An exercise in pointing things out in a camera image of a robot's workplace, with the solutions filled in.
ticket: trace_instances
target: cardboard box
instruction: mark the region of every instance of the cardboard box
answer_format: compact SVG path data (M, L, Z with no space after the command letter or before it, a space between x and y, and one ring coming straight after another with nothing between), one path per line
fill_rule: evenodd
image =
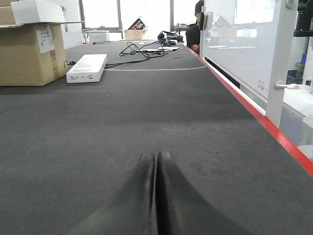
M0 6L11 6L11 2L19 0L0 0Z
M0 29L0 86L43 86L66 75L60 25Z
M124 30L125 40L145 40L147 38L147 30Z
M61 6L40 0L15 1L11 3L16 24L64 23Z
M110 32L106 30L89 31L88 35L91 43L105 43L110 41Z
M107 61L106 54L84 55L67 72L67 83L99 82Z
M143 30L147 28L147 24L144 20L139 17L129 28L128 30Z
M10 6L0 7L0 24L15 24L14 15Z

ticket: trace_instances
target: sticker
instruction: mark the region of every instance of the sticker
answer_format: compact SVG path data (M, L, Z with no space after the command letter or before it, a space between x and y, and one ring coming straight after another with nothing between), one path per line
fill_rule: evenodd
M259 80L258 89L261 91L264 91L265 90L265 82Z
M54 50L53 33L51 26L47 26L46 29L37 30L36 34L41 54Z

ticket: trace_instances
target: white box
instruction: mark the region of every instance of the white box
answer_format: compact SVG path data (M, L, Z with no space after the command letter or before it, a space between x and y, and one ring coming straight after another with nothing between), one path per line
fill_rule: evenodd
M107 30L89 31L88 35L91 43L105 43L110 41L110 32Z
M14 1L11 6L16 24L65 22L62 7L57 4L25 0Z
M67 72L67 83L99 82L107 60L106 54L84 55Z

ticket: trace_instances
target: black cable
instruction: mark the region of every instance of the black cable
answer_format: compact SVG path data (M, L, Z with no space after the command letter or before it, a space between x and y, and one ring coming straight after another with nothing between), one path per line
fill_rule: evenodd
M120 52L119 56L142 54L145 57L145 59L143 59L143 60L135 60L135 61L128 61L128 62L121 62L121 63L115 63L115 64L107 64L105 68L108 69L108 68L112 68L112 67L123 65L123 64L140 63L140 62L149 60L151 58L156 58L156 57L161 57L161 56L166 55L166 52L165 52L165 50L163 48L163 45L161 43L160 44L161 44L162 50L160 52L156 53L156 52L143 51L142 50L144 47L150 46L150 45L152 45L154 43L160 43L160 41L155 41L153 43L144 45L144 46L142 46L140 48L136 44L134 44L134 43L127 42L127 47Z

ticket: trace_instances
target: white device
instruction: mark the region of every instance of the white device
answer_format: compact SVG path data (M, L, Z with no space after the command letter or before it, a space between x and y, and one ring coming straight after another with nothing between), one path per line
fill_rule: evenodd
M110 40L110 32L107 30L89 31L88 35L91 43L105 43Z
M106 54L84 55L67 72L67 83L99 82L107 60Z

